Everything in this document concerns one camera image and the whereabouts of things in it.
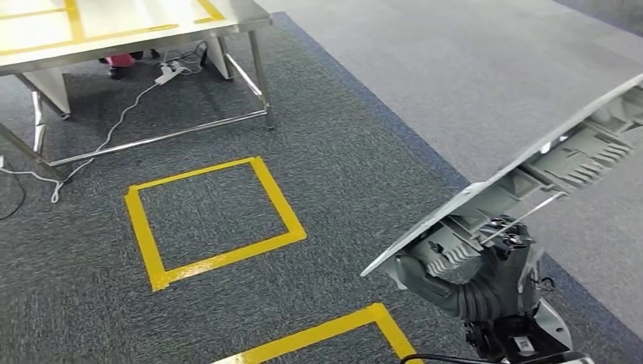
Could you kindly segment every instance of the red object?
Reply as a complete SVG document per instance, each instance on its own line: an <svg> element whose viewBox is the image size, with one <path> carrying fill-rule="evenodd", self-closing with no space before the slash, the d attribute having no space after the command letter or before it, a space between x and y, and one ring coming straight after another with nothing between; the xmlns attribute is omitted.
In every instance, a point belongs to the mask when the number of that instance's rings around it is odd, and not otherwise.
<svg viewBox="0 0 643 364"><path fill-rule="evenodd" d="M130 67L134 65L134 58L129 54L125 53L123 55L110 55L107 58L107 62L114 67Z"/></svg>

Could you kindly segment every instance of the stainless steel table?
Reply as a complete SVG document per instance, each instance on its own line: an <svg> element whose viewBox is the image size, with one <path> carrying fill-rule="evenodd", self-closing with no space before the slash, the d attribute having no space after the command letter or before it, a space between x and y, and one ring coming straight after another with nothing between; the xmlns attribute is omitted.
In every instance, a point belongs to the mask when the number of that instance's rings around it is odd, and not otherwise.
<svg viewBox="0 0 643 364"><path fill-rule="evenodd" d="M36 142L28 146L1 122L0 137L52 176L64 180L56 167L134 146L261 116L265 117L268 128L273 128L256 35L257 30L270 25L270 14L253 0L0 0L0 33L3 34L0 76L16 74L31 88L36 110ZM232 33L248 33L256 83L227 51L224 38ZM57 161L48 161L42 156L42 138L47 125L42 118L42 102L62 117L69 114L68 104L65 105L67 96L61 96L64 83L54 71L55 67L196 40L209 44L208 57L225 77L236 73L247 83L259 98L261 110Z"/></svg>

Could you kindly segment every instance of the carpet floor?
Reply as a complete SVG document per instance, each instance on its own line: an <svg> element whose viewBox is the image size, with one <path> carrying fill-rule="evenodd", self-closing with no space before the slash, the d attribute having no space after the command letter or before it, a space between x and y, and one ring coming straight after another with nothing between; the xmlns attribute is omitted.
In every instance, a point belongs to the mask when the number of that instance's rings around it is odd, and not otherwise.
<svg viewBox="0 0 643 364"><path fill-rule="evenodd" d="M342 82L291 32L288 20L261 34L278 128L227 125L97 159L52 205L52 186L20 177L24 206L0 221L0 362L208 363L374 302L383 303L418 352L474 357L461 322L381 274L359 272L454 190L441 166L407 145L382 113ZM242 36L231 50L248 65ZM152 61L124 80L97 61L64 69L73 120L51 126L50 158L102 142L121 110L158 75ZM30 97L0 79L3 123L30 135ZM114 134L119 143L251 111L241 82L214 73L180 77L146 94ZM6 143L11 166L30 166ZM148 180L261 156L307 238L176 281L152 292L123 196ZM0 174L3 212L20 200ZM166 268L236 249L284 231L246 166L141 193ZM568 320L577 350L597 362L628 363L573 301L547 298ZM273 362L389 363L397 359L374 325Z"/></svg>

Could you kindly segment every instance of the yellow tape line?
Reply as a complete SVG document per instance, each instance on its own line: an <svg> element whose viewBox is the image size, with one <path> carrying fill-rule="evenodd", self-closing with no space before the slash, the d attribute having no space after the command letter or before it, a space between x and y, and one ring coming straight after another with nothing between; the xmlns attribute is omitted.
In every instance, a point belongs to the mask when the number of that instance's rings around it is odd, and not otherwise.
<svg viewBox="0 0 643 364"><path fill-rule="evenodd" d="M82 42L85 39L85 28L83 27L83 20L80 18L78 4L76 4L76 0L64 0L64 6L67 9L67 16L69 17L71 40L74 42Z"/></svg>
<svg viewBox="0 0 643 364"><path fill-rule="evenodd" d="M165 267L161 260L161 255L158 253L158 248L154 242L152 230L149 228L149 222L145 216L145 210L139 197L139 191L136 188L130 187L125 195L125 204L127 210L130 212L130 219L136 240L139 242L139 248L147 275L149 276L149 283L152 285L152 291L162 290L166 288L170 282L165 274Z"/></svg>
<svg viewBox="0 0 643 364"><path fill-rule="evenodd" d="M156 246L154 236L149 227L147 217L145 216L145 211L143 210L143 204L140 200L139 191L161 184L167 184L175 180L194 177L199 174L209 173L212 171L217 171L245 163L249 163L252 166L252 169L259 179L259 182L264 187L268 198L272 202L274 208L277 210L277 213L281 217L281 220L284 222L287 232L285 234L259 241L258 243L252 243L248 246L244 246L230 252L222 253L211 258L190 263L179 268L174 268L170 271L165 271L161 256L158 253L158 247ZM178 281L183 278L192 277L199 273L203 273L204 271L220 268L224 265L239 262L240 260L248 259L250 257L280 248L282 246L295 243L299 240L306 239L306 232L303 230L299 219L297 219L297 217L295 216L295 213L288 204L288 201L281 193L277 182L274 181L274 179L270 175L268 167L266 167L265 163L260 157L239 159L236 161L214 165L195 171L176 174L174 176L161 178L159 180L145 182L144 184L130 186L129 191L125 196L125 204L127 205L127 209L130 212L130 219L132 220L134 233L139 243L139 248L141 251L141 255L143 256L143 262L145 263L147 274L149 275L149 281L152 285L152 291L162 290L163 288L166 288L171 282Z"/></svg>
<svg viewBox="0 0 643 364"><path fill-rule="evenodd" d="M384 334L384 337L386 337L398 357L403 358L416 353L404 336L404 333L391 317L391 314L386 310L386 307L381 303L374 303L349 315L271 341L259 347L244 351L243 353L229 356L212 364L259 364L261 362L267 362L284 354L344 334L373 322L378 324L382 334ZM412 360L411 363L422 364L422 361Z"/></svg>
<svg viewBox="0 0 643 364"><path fill-rule="evenodd" d="M209 23L211 21L225 20L225 16L209 0L197 0L197 2L201 6L203 6L203 9L208 13L210 17L197 19L194 21L195 24L204 24L204 23ZM66 11L68 16L67 21L69 22L69 29L71 32L71 40L66 40L63 42L56 42L51 44L36 45L33 47L20 48L20 49L0 50L0 55L16 55L18 53L35 52L35 51L42 51L44 49L74 46L77 44L81 44L85 42L93 42L96 40L112 39L112 38L118 38L121 36L132 36L136 34L151 33L159 30L168 30L168 29L174 29L179 27L179 24L165 24L157 27L128 30L124 32L88 37L85 34L85 28L83 26L83 21L80 16L80 11L78 9L76 0L64 0L64 4L65 4L65 8L44 10L44 11L34 11L32 13L24 13L24 14L0 15L0 20L15 19L20 17L31 17L35 15L52 14L52 13Z"/></svg>
<svg viewBox="0 0 643 364"><path fill-rule="evenodd" d="M19 17L36 17L38 15L61 13L63 11L67 11L67 8L32 11L30 13L22 13L22 14L0 15L0 20L18 19Z"/></svg>
<svg viewBox="0 0 643 364"><path fill-rule="evenodd" d="M203 9L205 9L205 12L208 13L208 15L214 19L214 20L225 20L225 17L219 10L210 2L210 0L196 0L201 6L203 6Z"/></svg>

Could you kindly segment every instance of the metal rod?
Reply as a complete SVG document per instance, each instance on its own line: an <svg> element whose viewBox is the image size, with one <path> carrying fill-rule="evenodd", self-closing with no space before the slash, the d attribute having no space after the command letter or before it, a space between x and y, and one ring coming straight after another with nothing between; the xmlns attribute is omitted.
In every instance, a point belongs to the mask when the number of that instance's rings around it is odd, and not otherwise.
<svg viewBox="0 0 643 364"><path fill-rule="evenodd" d="M61 159L59 161L51 162L49 164L52 167L58 167L58 166L61 166L61 165L68 165L70 163L84 161L86 159L91 159L91 158L94 158L94 157L98 157L100 155L106 155L106 154L112 154L112 153L120 152L121 150L133 148L135 146L144 146L146 144L150 144L150 143L154 143L154 142L158 142L158 141L166 140L166 139L170 139L170 138L179 137L181 135L188 134L188 133L193 133L195 131L206 130L206 129L210 129L210 128L213 128L213 127L220 127L221 125L232 124L232 123L236 123L237 121L247 120L247 119L251 119L251 118L257 118L259 116L264 116L264 115L267 115L265 110L254 111L254 112L251 112L249 114L235 116L234 118L228 118L228 119L213 121L213 122L210 122L210 123L207 123L207 124L197 125L195 127L189 127L187 129L178 131L176 133L170 133L170 134L163 135L163 136L154 136L152 138L138 140L136 142L122 144L120 146L113 146L111 148L99 150L98 152L90 152L90 153L86 153L86 154L76 155L74 157Z"/></svg>
<svg viewBox="0 0 643 364"><path fill-rule="evenodd" d="M255 63L255 71L257 73L257 80L259 89L262 91L263 109L265 110L265 124L268 129L274 129L274 120L272 118L272 105L270 104L270 95L268 94L268 81L265 78L263 71L263 64L261 59L261 52L259 51L259 41L257 40L257 33L255 30L248 32L250 39L250 48L252 49L252 61Z"/></svg>
<svg viewBox="0 0 643 364"><path fill-rule="evenodd" d="M227 71L227 78L232 80L234 78L234 69L232 68L232 64L226 58L227 44L225 42L224 36L218 36L217 42L219 43L219 48L221 49L221 54L223 55L223 63L225 64L225 70Z"/></svg>
<svg viewBox="0 0 643 364"><path fill-rule="evenodd" d="M531 209L531 210L527 211L524 215L520 216L520 217L519 217L519 218L517 218L515 221L512 221L512 222L511 222L511 224L508 224L507 226L503 227L502 229L500 229L500 230L496 231L495 233L493 233L493 234L492 234L491 236L489 236L487 239L484 239L484 240L483 240L482 242L480 242L479 244L480 244L480 245L484 245L484 244L485 244L485 243L487 243L489 240L491 240L491 239L493 239L493 238L497 237L498 235L502 234L503 232L507 231L507 229L511 228L513 225L518 224L519 222L521 222L523 219L527 218L528 216L530 216L530 215L531 215L531 214L533 214L534 212L538 211L539 209L542 209L542 208L543 208L543 207L545 207L547 204L549 204L549 202L552 202L552 201L554 201L555 199L558 199L559 197L566 196L566 195L567 195L567 193L564 193L564 192L556 193L556 194L555 194L555 195L553 195L552 197L550 197L550 198L546 199L545 201L543 201L543 202L539 203L539 204L538 204L536 207L534 207L533 209Z"/></svg>
<svg viewBox="0 0 643 364"><path fill-rule="evenodd" d="M31 90L31 91L37 91L37 92L39 92L39 93L40 93L40 89L39 89L36 85L34 85L34 84L33 84L33 82L31 82L28 78L26 78L23 74L15 74L15 77L17 77L17 78L18 78L18 80L20 80L20 81L24 84L24 86L26 86L29 90ZM41 93L41 95L42 95L42 100L45 102L45 104L47 104L47 106L48 106L48 107L52 108L52 110L53 110L56 114L60 115L63 119L65 119L65 118L68 118L68 117L69 117L69 116L68 116L69 114L68 114L66 111L62 111L62 110L58 107L58 105L56 105L56 104L55 104L55 102L53 102L53 101L52 101L52 100L47 96L47 94L46 94L46 93Z"/></svg>
<svg viewBox="0 0 643 364"><path fill-rule="evenodd" d="M42 97L40 91L32 91L31 98L33 100L33 119L34 119L34 134L33 134L33 151L42 153L42 142L45 140L45 124L44 116L42 114Z"/></svg>
<svg viewBox="0 0 643 364"><path fill-rule="evenodd" d="M65 176L56 168L53 168L40 154L36 153L24 141L16 136L8 127L0 123L0 137L5 138L11 145L15 146L27 158L37 163L42 169L57 180L64 180Z"/></svg>
<svg viewBox="0 0 643 364"><path fill-rule="evenodd" d="M243 78L243 80L246 81L246 84L252 90L252 93L257 95L257 97L259 97L259 101L261 101L263 104L264 103L263 93L257 87L257 85L255 85L255 83L252 81L252 78L250 78L250 76L248 76L248 74L241 68L241 66L239 66L237 61L235 61L234 58L232 58L230 53L225 53L225 58L234 66L237 72L239 72L239 74L241 75L241 78Z"/></svg>

